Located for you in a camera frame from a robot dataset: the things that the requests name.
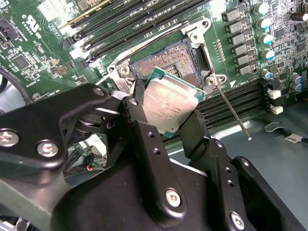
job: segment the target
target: red wire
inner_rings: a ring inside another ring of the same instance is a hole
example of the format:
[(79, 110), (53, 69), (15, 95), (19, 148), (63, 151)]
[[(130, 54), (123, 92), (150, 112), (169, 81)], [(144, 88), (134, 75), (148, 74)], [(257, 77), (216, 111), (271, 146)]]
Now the red wire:
[(90, 165), (88, 165), (88, 166), (87, 166), (87, 170), (88, 170), (88, 171), (93, 171), (93, 167), (90, 166)]

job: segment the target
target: black plastic bracket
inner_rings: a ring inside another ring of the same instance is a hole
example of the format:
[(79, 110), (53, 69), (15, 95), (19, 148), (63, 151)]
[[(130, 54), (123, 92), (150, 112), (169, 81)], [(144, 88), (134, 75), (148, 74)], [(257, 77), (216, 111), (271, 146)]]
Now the black plastic bracket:
[[(0, 131), (15, 132), (19, 142), (11, 147), (0, 146), (0, 161), (19, 167), (60, 167), (67, 158), (65, 122), (70, 120), (67, 124), (75, 124), (82, 114), (102, 107), (108, 98), (106, 91), (96, 85), (85, 84), (2, 115)], [(37, 145), (42, 141), (52, 141), (57, 145), (58, 153), (52, 157), (39, 155)]]
[[(135, 134), (132, 137), (137, 169), (149, 214), (163, 227), (172, 227), (183, 220), (187, 201), (157, 128), (147, 123), (142, 105), (132, 97), (123, 100), (124, 116)], [(168, 202), (167, 190), (180, 198), (178, 206)]]

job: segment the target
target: metal rod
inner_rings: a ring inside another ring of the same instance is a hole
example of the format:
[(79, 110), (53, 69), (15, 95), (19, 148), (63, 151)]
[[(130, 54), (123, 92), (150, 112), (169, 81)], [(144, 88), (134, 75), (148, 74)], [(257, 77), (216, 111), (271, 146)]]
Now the metal rod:
[(225, 96), (225, 94), (223, 93), (223, 91), (221, 90), (221, 88), (216, 85), (218, 91), (220, 92), (223, 100), (226, 102), (227, 106), (229, 107), (230, 111), (232, 112), (233, 116), (235, 117), (236, 121), (238, 122), (238, 124), (240, 125), (243, 133), (245, 134), (245, 136), (248, 138), (249, 141), (252, 140), (251, 136), (249, 135), (247, 129), (245, 128), (244, 124), (242, 123), (242, 121), (240, 120), (239, 116), (236, 114), (235, 110), (233, 109), (231, 103), (229, 102), (228, 98)]

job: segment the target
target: screw hole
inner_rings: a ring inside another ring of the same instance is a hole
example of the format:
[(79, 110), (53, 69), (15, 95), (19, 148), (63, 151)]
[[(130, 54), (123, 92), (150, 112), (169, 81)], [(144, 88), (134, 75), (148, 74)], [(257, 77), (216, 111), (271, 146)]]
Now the screw hole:
[(113, 120), (109, 120), (108, 122), (107, 122), (107, 124), (106, 124), (106, 128), (107, 129), (111, 129), (111, 128), (113, 128), (114, 126), (115, 126), (115, 122), (113, 121)]
[(155, 135), (154, 135), (153, 133), (151, 133), (151, 132), (148, 132), (148, 136), (149, 136), (150, 138), (154, 138), (154, 137), (155, 137)]
[(158, 148), (154, 148), (153, 153), (156, 155), (160, 155), (160, 150), (158, 150)]
[(232, 182), (231, 180), (228, 180), (228, 184), (229, 184), (231, 187), (234, 186), (234, 184), (233, 184), (233, 182)]
[(202, 25), (203, 25), (204, 27), (207, 27), (207, 26), (208, 26), (208, 22), (207, 22), (207, 21), (203, 21), (203, 22), (202, 22)]

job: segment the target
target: green circuit board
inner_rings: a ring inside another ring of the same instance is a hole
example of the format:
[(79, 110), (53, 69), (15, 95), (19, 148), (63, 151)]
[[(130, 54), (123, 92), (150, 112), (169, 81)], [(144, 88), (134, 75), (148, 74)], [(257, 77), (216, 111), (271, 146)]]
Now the green circuit board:
[[(69, 0), (2, 0), (0, 2), (1, 15), (15, 28), (19, 37), (14, 41), (1, 44), (1, 66), (20, 78), (33, 100), (52, 96), (86, 82), (96, 83), (106, 74), (107, 66), (122, 51), (145, 40), (143, 34), (140, 34), (133, 40), (124, 42), (120, 46), (109, 50), (95, 65), (90, 65), (92, 67), (81, 69), (77, 63), (83, 60), (83, 58), (73, 59), (70, 55), (70, 52), (76, 46), (74, 45), (70, 48), (63, 47), (63, 40), (70, 36), (72, 32), (63, 33), (59, 29), (60, 25), (83, 12), (80, 8), (80, 2)], [(86, 2), (88, 7), (93, 7), (101, 1), (88, 0)], [(187, 1), (176, 2), (181, 6), (181, 4)], [(264, 30), (256, 29), (255, 27), (255, 21), (261, 17), (261, 15), (252, 13), (253, 5), (257, 2), (256, 0), (201, 1), (198, 7), (191, 8), (190, 11), (182, 13), (176, 20), (173, 20), (173, 24), (176, 24), (201, 15), (210, 18), (213, 24), (209, 31), (206, 32), (205, 40), (209, 47), (216, 72), (225, 74), (228, 77), (223, 88), (224, 90), (230, 90), (232, 87), (237, 87), (259, 78), (260, 69), (271, 68), (272, 66), (274, 76), (277, 78), (282, 76), (282, 89), (289, 89), (290, 85), (288, 79), (285, 78), (285, 73), (289, 75), (296, 71), (306, 77), (304, 70), (304, 63), (307, 60), (306, 39), (308, 34), (305, 31), (306, 25), (303, 25), (301, 29), (296, 29), (297, 24), (289, 20), (290, 13), (301, 10), (302, 2), (293, 0), (264, 1), (270, 5), (267, 17), (271, 17), (273, 20), (273, 25), (270, 29), (267, 29), (267, 33), (271, 33), (275, 39), (270, 46), (261, 45), (258, 42), (258, 37), (264, 33)], [(250, 49), (254, 51), (255, 69), (248, 74), (240, 75), (236, 71), (234, 54), (231, 52), (230, 34), (226, 31), (228, 23), (223, 21), (222, 13), (243, 4), (245, 5), (243, 17), (248, 18), (244, 26), (250, 29), (246, 40), (251, 39), (253, 42)], [(129, 25), (121, 30), (117, 30), (117, 33), (105, 38), (103, 41), (104, 46), (116, 39), (117, 36), (123, 36), (123, 34), (127, 33), (127, 30), (132, 29), (132, 26)], [(170, 26), (172, 26), (171, 23), (166, 24), (165, 28)], [(113, 25), (107, 24), (106, 27), (96, 32), (92, 37), (99, 36), (100, 33), (111, 27)], [(276, 40), (275, 33), (279, 28), (284, 28), (284, 36), (282, 39)], [(154, 28), (152, 30), (153, 33), (149, 36), (154, 36), (159, 31), (159, 29)], [(136, 61), (183, 38), (185, 36), (181, 32), (176, 32), (131, 57), (131, 61)], [(300, 42), (305, 43), (304, 49), (296, 52), (296, 45)], [(274, 49), (276, 51), (276, 58), (270, 61), (261, 58), (260, 51), (264, 48)], [(109, 90), (116, 89), (110, 80), (105, 82), (103, 86)]]

